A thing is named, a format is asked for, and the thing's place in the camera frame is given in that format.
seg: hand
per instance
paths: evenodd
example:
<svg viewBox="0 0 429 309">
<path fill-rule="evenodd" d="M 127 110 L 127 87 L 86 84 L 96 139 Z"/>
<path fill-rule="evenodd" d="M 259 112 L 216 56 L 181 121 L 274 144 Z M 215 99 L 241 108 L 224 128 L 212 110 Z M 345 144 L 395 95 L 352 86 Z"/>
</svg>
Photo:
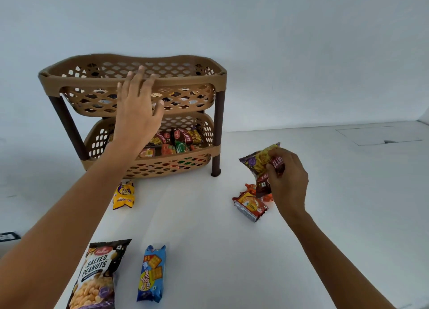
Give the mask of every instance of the hand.
<svg viewBox="0 0 429 309">
<path fill-rule="evenodd" d="M 268 154 L 272 157 L 282 157 L 284 161 L 284 173 L 281 177 L 277 176 L 271 164 L 267 164 L 266 168 L 274 202 L 286 223 L 290 225 L 295 219 L 306 214 L 304 201 L 308 173 L 298 155 L 284 148 L 272 149 Z"/>
<path fill-rule="evenodd" d="M 156 74 L 142 84 L 145 68 L 139 67 L 136 75 L 128 72 L 125 82 L 118 83 L 118 110 L 116 112 L 115 135 L 112 144 L 131 152 L 135 159 L 150 142 L 161 126 L 164 101 L 159 100 L 152 113 L 152 86 Z"/>
</svg>

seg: person's left arm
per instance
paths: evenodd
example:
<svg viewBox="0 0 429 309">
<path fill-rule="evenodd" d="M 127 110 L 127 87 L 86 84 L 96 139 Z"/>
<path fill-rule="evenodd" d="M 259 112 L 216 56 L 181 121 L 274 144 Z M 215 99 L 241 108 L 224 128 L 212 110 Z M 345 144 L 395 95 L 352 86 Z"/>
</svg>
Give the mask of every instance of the person's left arm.
<svg viewBox="0 0 429 309">
<path fill-rule="evenodd" d="M 142 85 L 144 70 L 118 85 L 115 136 L 103 155 L 0 260 L 0 308 L 55 306 L 115 188 L 160 127 L 163 102 L 152 113 L 155 76 Z"/>
</svg>

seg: blue biscuit packet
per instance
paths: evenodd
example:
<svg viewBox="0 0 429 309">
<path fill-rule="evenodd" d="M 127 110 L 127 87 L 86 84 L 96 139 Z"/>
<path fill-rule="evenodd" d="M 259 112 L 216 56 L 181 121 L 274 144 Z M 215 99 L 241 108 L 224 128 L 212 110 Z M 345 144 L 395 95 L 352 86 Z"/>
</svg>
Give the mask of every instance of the blue biscuit packet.
<svg viewBox="0 0 429 309">
<path fill-rule="evenodd" d="M 150 300 L 159 302 L 164 290 L 165 246 L 161 249 L 147 247 L 140 275 L 137 301 Z"/>
</svg>

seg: biscuit image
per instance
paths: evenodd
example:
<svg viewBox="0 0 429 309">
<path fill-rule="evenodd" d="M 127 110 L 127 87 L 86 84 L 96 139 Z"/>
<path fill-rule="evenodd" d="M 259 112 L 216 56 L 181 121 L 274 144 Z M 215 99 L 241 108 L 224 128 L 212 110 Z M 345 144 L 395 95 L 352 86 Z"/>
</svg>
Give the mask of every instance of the biscuit image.
<svg viewBox="0 0 429 309">
<path fill-rule="evenodd" d="M 159 258 L 157 255 L 154 255 L 150 261 L 148 261 L 147 263 L 149 264 L 149 266 L 151 268 L 155 268 L 156 266 L 159 265 L 159 263 L 162 261 L 161 258 Z"/>
<path fill-rule="evenodd" d="M 162 266 L 154 268 L 153 270 L 151 270 L 151 272 L 153 280 L 162 278 Z"/>
</svg>

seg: white table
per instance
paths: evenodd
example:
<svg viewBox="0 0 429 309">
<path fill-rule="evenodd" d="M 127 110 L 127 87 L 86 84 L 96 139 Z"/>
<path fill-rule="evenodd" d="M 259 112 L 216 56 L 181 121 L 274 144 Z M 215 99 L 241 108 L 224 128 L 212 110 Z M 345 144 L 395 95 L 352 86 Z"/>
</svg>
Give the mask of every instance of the white table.
<svg viewBox="0 0 429 309">
<path fill-rule="evenodd" d="M 395 125 L 429 140 L 428 126 Z M 209 164 L 137 181 L 134 208 L 110 205 L 92 238 L 132 238 L 119 268 L 117 309 L 334 308 L 275 205 L 253 223 L 231 200 L 254 181 L 239 157 L 278 141 L 300 155 L 310 180 L 306 207 L 346 256 L 396 306 L 424 296 L 429 143 L 359 147 L 335 128 L 227 133 L 219 177 L 210 176 Z M 159 304 L 136 302 L 150 244 L 167 245 Z M 77 273 L 57 308 L 66 306 Z"/>
</svg>

